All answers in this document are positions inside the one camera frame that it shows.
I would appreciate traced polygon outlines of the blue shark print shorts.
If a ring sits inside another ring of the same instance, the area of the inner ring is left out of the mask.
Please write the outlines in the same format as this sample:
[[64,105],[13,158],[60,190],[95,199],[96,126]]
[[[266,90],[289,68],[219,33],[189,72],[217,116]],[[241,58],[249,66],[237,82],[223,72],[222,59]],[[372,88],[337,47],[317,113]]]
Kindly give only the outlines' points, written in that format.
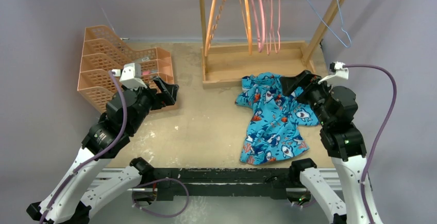
[[240,155],[243,163],[262,165],[283,161],[309,150],[298,128],[317,126],[318,119],[309,105],[297,102],[302,88],[284,94],[280,78],[267,72],[241,79],[242,92],[235,104],[252,110]]

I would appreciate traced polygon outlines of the pink thin wire hanger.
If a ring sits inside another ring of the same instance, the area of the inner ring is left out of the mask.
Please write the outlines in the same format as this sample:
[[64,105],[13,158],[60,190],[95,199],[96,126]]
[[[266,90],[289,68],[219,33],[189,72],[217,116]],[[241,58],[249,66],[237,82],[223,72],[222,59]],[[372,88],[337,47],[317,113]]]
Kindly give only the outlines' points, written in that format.
[[274,48],[277,54],[281,49],[281,0],[270,0],[270,28],[269,28],[269,44],[268,53]]

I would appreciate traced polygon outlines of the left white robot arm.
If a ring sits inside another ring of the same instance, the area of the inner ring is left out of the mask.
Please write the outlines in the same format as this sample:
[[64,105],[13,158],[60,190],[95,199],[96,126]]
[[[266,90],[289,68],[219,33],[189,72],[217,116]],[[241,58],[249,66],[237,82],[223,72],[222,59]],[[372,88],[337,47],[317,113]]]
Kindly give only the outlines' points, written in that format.
[[179,86],[153,78],[152,89],[138,77],[115,80],[117,92],[106,103],[106,110],[82,140],[69,170],[55,189],[42,201],[31,203],[27,214],[39,223],[88,223],[107,203],[129,187],[148,187],[153,168],[135,158],[115,178],[94,189],[95,177],[114,159],[140,128],[152,110],[176,103]]

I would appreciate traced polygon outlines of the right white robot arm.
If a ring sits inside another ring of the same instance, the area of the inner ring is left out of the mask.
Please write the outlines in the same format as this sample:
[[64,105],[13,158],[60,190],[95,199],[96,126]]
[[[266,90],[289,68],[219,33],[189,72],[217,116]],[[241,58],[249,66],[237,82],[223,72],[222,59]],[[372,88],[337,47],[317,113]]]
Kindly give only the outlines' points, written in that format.
[[335,166],[344,199],[339,198],[311,159],[292,162],[289,179],[293,185],[309,190],[329,223],[382,223],[365,172],[364,138],[352,122],[358,109],[356,94],[339,85],[348,76],[345,68],[326,77],[308,70],[294,77],[280,77],[284,95],[302,88],[296,101],[309,105],[321,125],[321,142]]

